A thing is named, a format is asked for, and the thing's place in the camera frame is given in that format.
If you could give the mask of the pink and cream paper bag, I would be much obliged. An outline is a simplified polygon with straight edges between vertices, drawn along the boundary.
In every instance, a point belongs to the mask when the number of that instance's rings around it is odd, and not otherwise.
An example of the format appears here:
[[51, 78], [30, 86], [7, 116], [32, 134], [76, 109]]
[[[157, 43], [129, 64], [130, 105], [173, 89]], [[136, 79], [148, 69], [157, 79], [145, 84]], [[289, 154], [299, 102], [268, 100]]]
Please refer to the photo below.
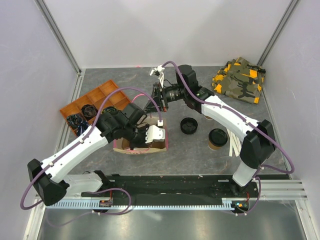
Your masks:
[[137, 122], [142, 137], [137, 140], [119, 138], [113, 141], [113, 150], [127, 155], [142, 155], [165, 152], [168, 150], [167, 120], [163, 117], [145, 113]]

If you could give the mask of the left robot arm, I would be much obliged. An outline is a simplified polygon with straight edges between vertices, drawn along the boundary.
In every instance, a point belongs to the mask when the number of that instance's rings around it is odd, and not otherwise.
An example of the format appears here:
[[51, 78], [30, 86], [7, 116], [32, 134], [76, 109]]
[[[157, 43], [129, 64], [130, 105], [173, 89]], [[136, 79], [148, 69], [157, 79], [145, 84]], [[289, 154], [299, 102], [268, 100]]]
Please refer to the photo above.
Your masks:
[[145, 121], [144, 110], [129, 103], [123, 110], [109, 106], [95, 119], [72, 143], [42, 161], [32, 159], [27, 164], [30, 185], [34, 187], [41, 202], [52, 206], [62, 200], [66, 194], [94, 192], [99, 197], [106, 196], [110, 185], [98, 173], [88, 177], [71, 176], [70, 171], [95, 151], [112, 143], [126, 139], [130, 148], [146, 148], [155, 140], [162, 140], [163, 121], [150, 124]]

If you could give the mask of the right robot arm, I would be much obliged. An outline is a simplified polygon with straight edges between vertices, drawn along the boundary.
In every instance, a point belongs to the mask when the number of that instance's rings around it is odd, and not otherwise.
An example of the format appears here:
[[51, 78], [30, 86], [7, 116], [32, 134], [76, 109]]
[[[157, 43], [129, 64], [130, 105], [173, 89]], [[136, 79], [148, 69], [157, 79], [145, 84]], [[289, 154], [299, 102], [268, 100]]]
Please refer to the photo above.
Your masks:
[[162, 65], [150, 70], [150, 76], [156, 77], [159, 82], [153, 84], [152, 99], [144, 110], [147, 113], [158, 110], [165, 112], [170, 102], [183, 100], [190, 109], [217, 121], [234, 133], [242, 143], [241, 162], [232, 176], [229, 191], [235, 197], [242, 196], [258, 169], [276, 150], [273, 125], [268, 120], [250, 118], [224, 103], [211, 90], [199, 84], [196, 72], [190, 65], [175, 68], [177, 82], [170, 86], [164, 86], [164, 70]]

